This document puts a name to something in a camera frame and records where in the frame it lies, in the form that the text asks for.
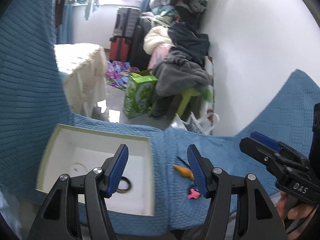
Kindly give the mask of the right hand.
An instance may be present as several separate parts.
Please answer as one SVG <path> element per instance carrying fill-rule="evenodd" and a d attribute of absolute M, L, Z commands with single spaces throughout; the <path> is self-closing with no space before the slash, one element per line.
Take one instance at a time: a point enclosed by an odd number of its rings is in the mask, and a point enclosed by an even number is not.
<path fill-rule="evenodd" d="M 276 210 L 278 212 L 278 215 L 282 219 L 282 221 L 284 220 L 284 217 L 285 217 L 284 212 L 285 212 L 285 207 L 287 205 L 287 197 L 288 195 L 285 192 L 280 191 L 280 198 L 276 204 Z M 296 230 L 294 230 L 293 232 L 287 235 L 289 240 L 298 239 L 298 237 L 303 233 L 307 225 L 310 223 L 317 209 L 318 209 L 318 206 L 300 204 L 299 206 L 293 207 L 288 211 L 287 213 L 288 219 L 290 220 L 304 219 L 303 224 L 301 224 L 298 228 L 296 228 Z"/>

